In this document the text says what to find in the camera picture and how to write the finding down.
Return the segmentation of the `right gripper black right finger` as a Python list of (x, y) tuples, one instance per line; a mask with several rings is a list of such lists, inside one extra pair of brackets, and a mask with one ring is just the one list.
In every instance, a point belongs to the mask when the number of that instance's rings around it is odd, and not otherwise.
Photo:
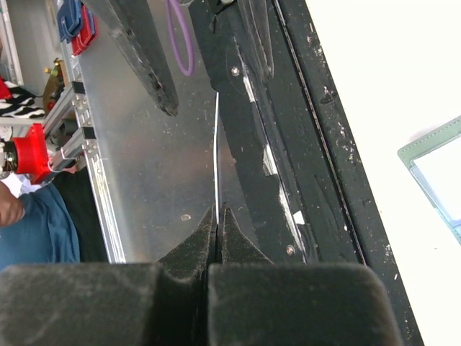
[(223, 211), (222, 261), (208, 272), (210, 345), (401, 345), (379, 277), (358, 264), (276, 265)]

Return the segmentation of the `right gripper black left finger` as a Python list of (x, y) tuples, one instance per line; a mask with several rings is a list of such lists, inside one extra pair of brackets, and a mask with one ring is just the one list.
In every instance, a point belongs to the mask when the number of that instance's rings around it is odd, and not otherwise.
[(1, 273), (3, 345), (205, 345), (215, 211), (154, 263), (15, 265)]

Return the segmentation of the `sage green card holder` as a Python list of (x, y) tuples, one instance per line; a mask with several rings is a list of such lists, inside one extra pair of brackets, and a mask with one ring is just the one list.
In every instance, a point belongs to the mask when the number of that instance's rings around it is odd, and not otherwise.
[(398, 150), (433, 208), (460, 240), (460, 117)]

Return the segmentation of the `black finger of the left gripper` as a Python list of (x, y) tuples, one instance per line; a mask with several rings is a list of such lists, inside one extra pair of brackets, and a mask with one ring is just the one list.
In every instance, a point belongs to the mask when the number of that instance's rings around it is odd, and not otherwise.
[(146, 0), (87, 0), (86, 7), (105, 23), (109, 35), (156, 106), (168, 116), (179, 111), (164, 49)]

